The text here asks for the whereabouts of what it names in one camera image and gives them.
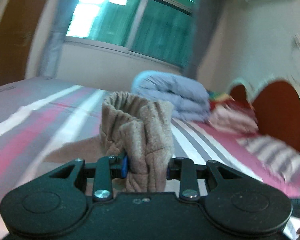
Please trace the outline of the grey-brown fleece pants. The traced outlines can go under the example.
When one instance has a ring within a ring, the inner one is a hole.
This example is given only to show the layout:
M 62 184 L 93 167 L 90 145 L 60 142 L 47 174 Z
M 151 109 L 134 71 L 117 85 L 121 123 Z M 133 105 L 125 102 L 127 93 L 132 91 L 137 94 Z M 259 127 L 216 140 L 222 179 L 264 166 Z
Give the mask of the grey-brown fleece pants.
M 76 158 L 97 161 L 126 152 L 127 192 L 160 192 L 166 186 L 168 163 L 174 152 L 171 117 L 173 105 L 151 101 L 129 92 L 113 92 L 102 104 L 97 136 L 67 143 L 51 152 L 46 163 L 67 163 Z

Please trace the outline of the folded blue grey quilt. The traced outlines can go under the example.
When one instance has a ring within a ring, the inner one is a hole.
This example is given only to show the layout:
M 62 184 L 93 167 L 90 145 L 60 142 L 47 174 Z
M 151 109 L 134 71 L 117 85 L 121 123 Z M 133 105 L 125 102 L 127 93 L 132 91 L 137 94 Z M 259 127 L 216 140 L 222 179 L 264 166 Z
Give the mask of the folded blue grey quilt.
M 204 122 L 210 115 L 207 90 L 188 77 L 147 70 L 134 78 L 130 91 L 149 100 L 170 102 L 176 119 Z

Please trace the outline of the pink folded cloth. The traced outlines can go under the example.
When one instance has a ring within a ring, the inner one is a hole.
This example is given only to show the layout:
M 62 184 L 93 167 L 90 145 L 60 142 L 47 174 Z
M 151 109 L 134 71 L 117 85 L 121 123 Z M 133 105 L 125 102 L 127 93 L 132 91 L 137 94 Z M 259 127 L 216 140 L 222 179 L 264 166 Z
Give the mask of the pink folded cloth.
M 218 104 L 207 122 L 214 129 L 225 133 L 254 134 L 258 132 L 254 109 L 235 103 Z

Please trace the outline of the striped pink grey bed sheet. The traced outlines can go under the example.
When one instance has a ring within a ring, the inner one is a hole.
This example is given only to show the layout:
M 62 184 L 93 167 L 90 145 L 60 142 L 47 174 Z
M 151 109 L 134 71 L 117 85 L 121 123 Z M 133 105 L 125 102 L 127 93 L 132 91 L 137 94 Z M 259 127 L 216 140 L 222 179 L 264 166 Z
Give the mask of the striped pink grey bed sheet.
M 98 135 L 106 94 L 47 77 L 0 87 L 0 202 L 11 189 L 59 166 L 44 161 L 50 152 Z M 284 182 L 237 142 L 254 136 L 223 133 L 202 122 L 178 119 L 172 120 L 171 129 L 176 156 L 192 158 L 197 164 L 214 159 L 300 197 L 300 184 Z M 0 217 L 0 239 L 6 235 Z

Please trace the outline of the striped pillow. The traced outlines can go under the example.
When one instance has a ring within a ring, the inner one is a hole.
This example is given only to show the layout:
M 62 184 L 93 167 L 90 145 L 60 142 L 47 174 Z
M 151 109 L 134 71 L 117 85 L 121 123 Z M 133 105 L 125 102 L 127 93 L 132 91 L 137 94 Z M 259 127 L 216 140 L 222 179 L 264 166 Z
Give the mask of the striped pillow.
M 300 152 L 296 149 L 268 135 L 240 138 L 237 142 L 284 182 L 300 184 Z

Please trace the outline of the red wooden headboard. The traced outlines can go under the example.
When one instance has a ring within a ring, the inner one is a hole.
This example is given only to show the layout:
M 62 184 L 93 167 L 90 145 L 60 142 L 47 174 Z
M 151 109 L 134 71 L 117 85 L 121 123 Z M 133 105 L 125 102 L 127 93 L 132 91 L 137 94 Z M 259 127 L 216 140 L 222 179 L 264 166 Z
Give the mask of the red wooden headboard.
M 266 85 L 254 99 L 244 85 L 235 85 L 230 96 L 254 107 L 259 133 L 279 139 L 300 152 L 300 96 L 287 81 Z

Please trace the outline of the window with green curtain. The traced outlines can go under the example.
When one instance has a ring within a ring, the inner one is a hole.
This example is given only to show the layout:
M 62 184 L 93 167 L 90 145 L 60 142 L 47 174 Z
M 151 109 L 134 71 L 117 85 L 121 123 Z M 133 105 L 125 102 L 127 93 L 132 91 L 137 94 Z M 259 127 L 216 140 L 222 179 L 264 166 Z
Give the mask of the window with green curtain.
M 184 68 L 196 0 L 78 0 L 67 37 Z

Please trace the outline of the brown wooden door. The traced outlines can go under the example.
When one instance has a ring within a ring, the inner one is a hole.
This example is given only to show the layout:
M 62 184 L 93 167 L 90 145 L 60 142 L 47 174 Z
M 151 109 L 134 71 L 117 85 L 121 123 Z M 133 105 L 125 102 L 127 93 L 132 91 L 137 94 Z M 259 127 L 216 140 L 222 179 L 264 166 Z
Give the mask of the brown wooden door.
M 25 78 L 27 58 L 47 0 L 9 0 L 0 21 L 0 86 Z

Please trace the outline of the grey side curtain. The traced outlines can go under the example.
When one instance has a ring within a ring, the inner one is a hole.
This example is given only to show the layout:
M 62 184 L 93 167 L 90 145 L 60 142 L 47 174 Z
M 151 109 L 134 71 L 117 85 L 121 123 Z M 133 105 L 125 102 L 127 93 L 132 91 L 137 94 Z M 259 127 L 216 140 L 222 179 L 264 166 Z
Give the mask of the grey side curtain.
M 63 40 L 71 20 L 71 8 L 72 0 L 58 0 L 51 30 L 40 60 L 40 76 L 56 76 Z

